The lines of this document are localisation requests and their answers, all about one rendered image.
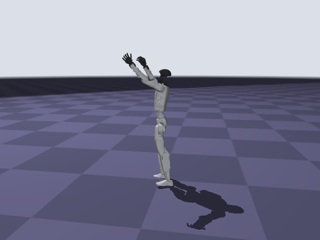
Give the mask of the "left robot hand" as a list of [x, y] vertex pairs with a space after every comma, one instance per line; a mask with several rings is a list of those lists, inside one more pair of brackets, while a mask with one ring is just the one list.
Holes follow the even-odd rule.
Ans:
[[[127, 54], [127, 56], [126, 56], [126, 54]], [[129, 57], [129, 55], [128, 55], [128, 53], [126, 53], [125, 54], [125, 56], [123, 56], [124, 58], [122, 58], [127, 64], [129, 64], [129, 66], [131, 65], [131, 64], [134, 64], [135, 65], [135, 63], [133, 62], [133, 60], [132, 60], [132, 54], [130, 54], [130, 57]], [[136, 65], [135, 65], [136, 66]], [[131, 68], [131, 67], [130, 67]], [[131, 68], [132, 69], [132, 68]]]

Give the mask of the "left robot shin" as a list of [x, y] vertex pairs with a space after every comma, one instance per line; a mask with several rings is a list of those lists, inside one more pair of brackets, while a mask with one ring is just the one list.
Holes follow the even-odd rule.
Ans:
[[162, 170], [164, 173], [165, 180], [167, 182], [170, 182], [170, 169], [171, 169], [171, 167], [170, 167], [170, 157], [169, 156], [170, 155], [168, 152], [164, 152], [162, 158], [161, 158], [161, 155], [159, 155], [161, 167], [162, 167]]

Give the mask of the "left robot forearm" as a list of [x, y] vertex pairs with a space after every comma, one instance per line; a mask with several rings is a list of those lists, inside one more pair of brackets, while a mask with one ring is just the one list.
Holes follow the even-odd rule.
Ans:
[[146, 75], [144, 75], [138, 67], [136, 67], [133, 63], [130, 65], [130, 67], [133, 69], [133, 71], [135, 72], [135, 74], [138, 76], [138, 78], [143, 79], [144, 81], [148, 81], [148, 77]]

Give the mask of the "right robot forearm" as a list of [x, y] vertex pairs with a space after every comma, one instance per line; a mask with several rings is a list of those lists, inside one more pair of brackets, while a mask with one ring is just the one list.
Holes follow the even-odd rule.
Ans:
[[[145, 67], [145, 68], [144, 68], [144, 71], [146, 72], [146, 74], [147, 74], [147, 76], [149, 77], [150, 80], [156, 79], [156, 78], [153, 76], [153, 74], [152, 74], [152, 72], [151, 72], [150, 69], [147, 69], [147, 67]], [[156, 79], [156, 80], [157, 80], [157, 79]]]

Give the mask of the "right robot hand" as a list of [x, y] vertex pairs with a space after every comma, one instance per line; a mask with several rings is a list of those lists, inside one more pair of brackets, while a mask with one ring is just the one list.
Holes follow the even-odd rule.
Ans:
[[137, 58], [137, 60], [136, 61], [139, 61], [140, 62], [140, 64], [143, 66], [143, 69], [146, 67], [148, 70], [149, 70], [149, 67], [148, 67], [148, 65], [146, 65], [147, 63], [146, 63], [146, 59], [143, 57], [138, 57]]

